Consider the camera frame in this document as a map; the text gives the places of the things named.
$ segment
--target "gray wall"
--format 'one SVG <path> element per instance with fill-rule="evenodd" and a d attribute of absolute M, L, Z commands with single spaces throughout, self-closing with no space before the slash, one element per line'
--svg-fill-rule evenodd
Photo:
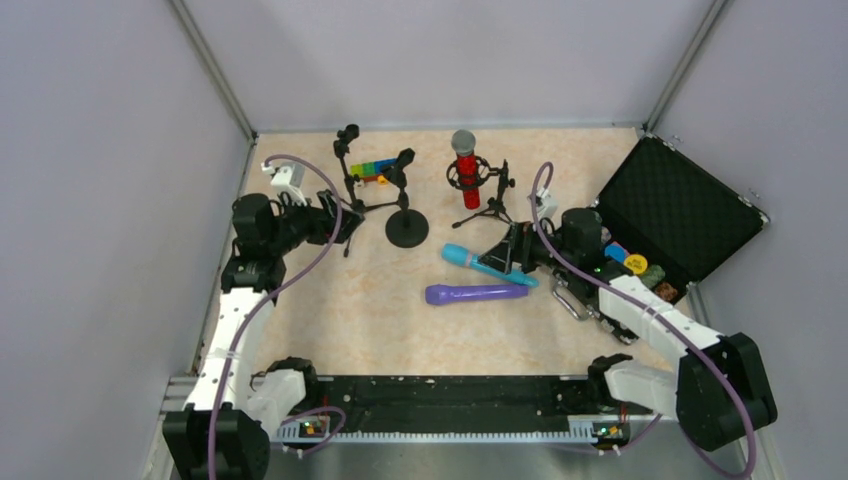
<path fill-rule="evenodd" d="M 246 143 L 164 1 L 0 3 L 0 478 L 138 478 Z"/>
<path fill-rule="evenodd" d="M 734 2 L 659 129 L 772 218 L 703 289 L 760 345 L 789 478 L 844 478 L 846 18 L 844 0 Z"/>
<path fill-rule="evenodd" d="M 710 0 L 187 2 L 259 130 L 641 122 Z"/>

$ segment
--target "purple toy microphone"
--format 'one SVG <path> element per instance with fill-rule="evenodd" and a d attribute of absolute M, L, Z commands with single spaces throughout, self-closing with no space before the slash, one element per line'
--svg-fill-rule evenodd
<path fill-rule="evenodd" d="M 529 291 L 527 285 L 515 284 L 472 285 L 468 287 L 452 287 L 440 284 L 427 287 L 424 290 L 424 298 L 430 305 L 447 305 L 453 302 L 526 297 Z"/>

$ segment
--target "blue toy microphone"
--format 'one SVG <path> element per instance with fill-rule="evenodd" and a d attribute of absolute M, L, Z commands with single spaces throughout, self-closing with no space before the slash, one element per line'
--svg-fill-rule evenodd
<path fill-rule="evenodd" d="M 516 283 L 518 285 L 527 285 L 528 287 L 539 286 L 538 280 L 521 271 L 513 270 L 510 273 L 502 273 L 494 268 L 487 267 L 477 261 L 477 255 L 469 252 L 467 248 L 453 243 L 447 243 L 444 248 L 442 248 L 442 258 L 454 265 L 472 268 L 480 273 L 485 273 L 486 275 L 491 275 L 495 278 L 506 280 L 507 282 Z"/>

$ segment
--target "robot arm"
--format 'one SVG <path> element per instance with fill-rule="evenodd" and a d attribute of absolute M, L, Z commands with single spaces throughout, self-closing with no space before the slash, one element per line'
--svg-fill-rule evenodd
<path fill-rule="evenodd" d="M 318 199 L 320 208 L 281 194 L 279 214 L 274 213 L 274 202 L 262 194 L 245 195 L 233 204 L 236 238 L 221 275 L 220 310 L 212 343 L 183 410 L 168 412 L 162 424 L 181 478 L 208 476 L 209 427 L 222 382 L 224 395 L 214 426 L 218 478 L 264 478 L 270 458 L 269 434 L 307 397 L 314 368 L 309 362 L 289 359 L 275 362 L 260 391 L 247 398 L 256 350 L 274 309 L 271 302 L 258 310 L 236 347 L 230 348 L 248 313 L 282 285 L 284 255 L 304 241 L 327 243 L 336 223 L 336 204 L 328 191 L 319 192 Z M 345 242 L 361 223 L 361 215 L 343 211 L 336 243 Z M 227 359 L 231 360 L 229 374 L 220 378 Z M 269 382 L 272 374 L 274 381 Z"/>
<path fill-rule="evenodd" d="M 633 402 L 677 420 L 699 447 L 713 451 L 744 436 L 739 412 L 721 383 L 674 334 L 652 315 L 661 314 L 716 364 L 739 393 L 755 429 L 773 423 L 777 409 L 753 340 L 744 334 L 726 337 L 698 324 L 663 301 L 620 263 L 605 258 L 601 218 L 591 209 L 562 214 L 559 228 L 542 232 L 572 266 L 593 277 L 588 282 L 562 269 L 529 222 L 514 223 L 497 245 L 478 258 L 488 267 L 509 273 L 513 263 L 523 272 L 552 269 L 569 291 L 603 317 L 632 330 L 662 354 L 671 370 L 650 368 L 624 354 L 600 357 L 589 367 L 590 391 L 597 403 L 616 406 Z M 648 306 L 642 309 L 597 284 L 608 284 Z"/>
<path fill-rule="evenodd" d="M 741 333 L 725 337 L 695 322 L 654 295 L 638 277 L 619 276 L 610 285 L 661 314 L 704 352 L 743 399 L 755 429 L 777 419 L 765 367 L 753 340 Z M 608 399 L 637 403 L 678 421 L 686 435 L 707 451 L 745 435 L 741 416 L 719 381 L 655 314 L 607 290 L 601 290 L 598 296 L 603 314 L 636 332 L 672 368 L 669 371 L 647 367 L 628 356 L 601 357 L 593 364 L 594 369 L 590 367 L 590 372 L 594 370 L 596 382 L 600 381 L 599 374 L 603 374 L 606 388 L 602 386 L 599 390 L 608 393 Z"/>

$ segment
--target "microphone stand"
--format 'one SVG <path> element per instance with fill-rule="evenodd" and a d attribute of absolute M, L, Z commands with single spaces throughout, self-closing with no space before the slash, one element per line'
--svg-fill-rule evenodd
<path fill-rule="evenodd" d="M 418 210 L 409 208 L 409 195 L 406 193 L 406 173 L 403 169 L 412 163 L 415 151 L 407 148 L 398 153 L 397 162 L 382 173 L 392 185 L 400 189 L 396 204 L 400 210 L 386 221 L 386 237 L 392 245 L 400 248 L 413 248 L 420 245 L 430 231 L 427 218 Z"/>
<path fill-rule="evenodd" d="M 481 210 L 464 220 L 460 220 L 455 222 L 452 226 L 453 228 L 459 228 L 464 225 L 466 222 L 474 220 L 477 217 L 490 217 L 496 220 L 500 220 L 507 225 L 512 223 L 512 219 L 506 213 L 506 206 L 503 203 L 503 196 L 506 192 L 507 187 L 514 188 L 515 187 L 515 179 L 509 178 L 509 164 L 506 160 L 504 160 L 504 164 L 501 168 L 491 168 L 489 176 L 498 176 L 498 193 L 497 197 L 489 197 L 489 206 L 486 207 L 485 210 Z"/>
<path fill-rule="evenodd" d="M 359 125 L 351 123 L 344 130 L 339 130 L 336 132 L 336 140 L 333 142 L 333 153 L 335 153 L 336 158 L 339 159 L 342 167 L 342 173 L 344 174 L 344 184 L 345 190 L 347 190 L 347 194 L 350 196 L 350 202 L 342 199 L 342 203 L 347 205 L 354 212 L 362 215 L 363 217 L 367 212 L 371 212 L 378 208 L 388 207 L 389 205 L 397 205 L 397 202 L 387 202 L 387 203 L 379 203 L 376 205 L 365 205 L 365 202 L 356 198 L 356 192 L 354 191 L 354 185 L 359 181 L 359 175 L 351 175 L 347 169 L 347 162 L 345 162 L 345 155 L 350 153 L 350 143 L 359 138 Z M 348 237 L 347 243 L 345 244 L 344 249 L 344 257 L 350 254 L 350 242 L 353 240 L 353 235 Z"/>

